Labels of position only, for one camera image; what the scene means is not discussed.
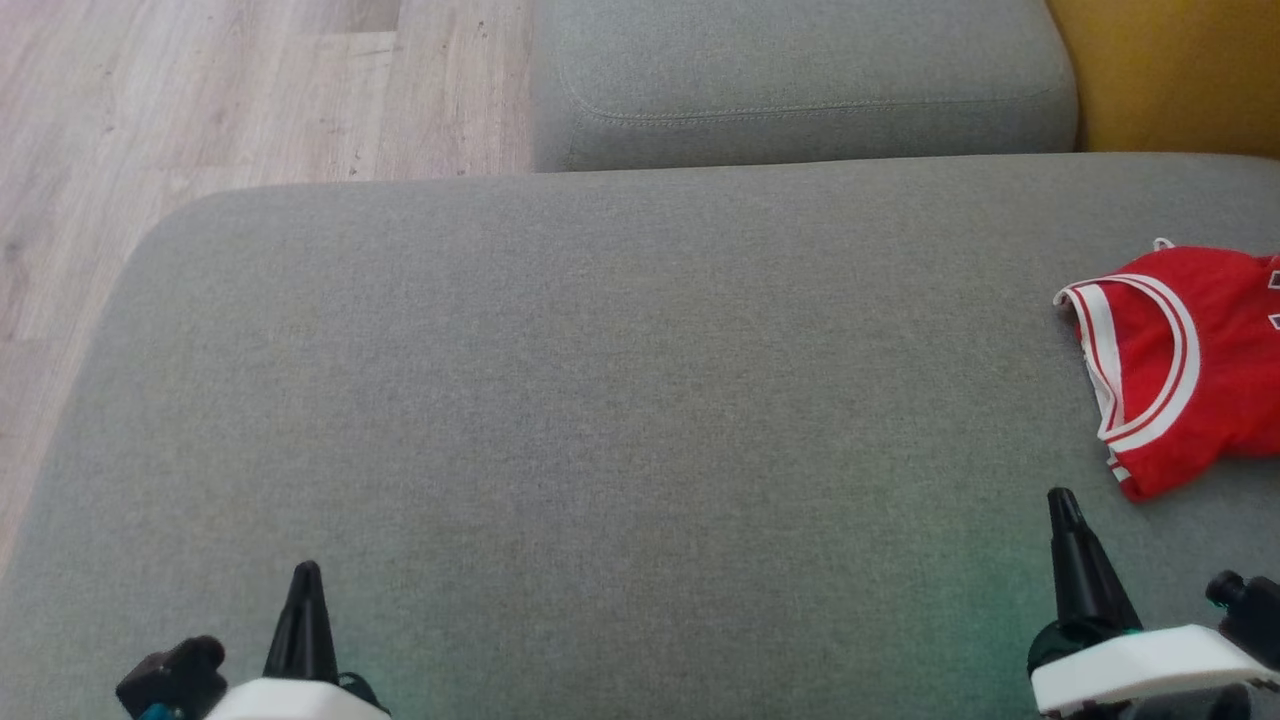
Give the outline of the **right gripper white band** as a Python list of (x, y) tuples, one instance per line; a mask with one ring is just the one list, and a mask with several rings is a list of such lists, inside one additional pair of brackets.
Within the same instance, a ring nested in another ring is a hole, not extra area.
[(1219, 630), (1143, 623), (1075, 495), (1047, 493), (1057, 626), (1070, 641), (1105, 641), (1039, 665), (1030, 688), (1043, 717), (1231, 684), (1277, 689), (1277, 671)]

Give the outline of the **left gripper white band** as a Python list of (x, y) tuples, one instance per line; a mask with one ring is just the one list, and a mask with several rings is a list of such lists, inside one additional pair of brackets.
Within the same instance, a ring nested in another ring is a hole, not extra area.
[(206, 717), (390, 717), (361, 675), (339, 674), (321, 569), (312, 560), (293, 570), (262, 674), (230, 688)]

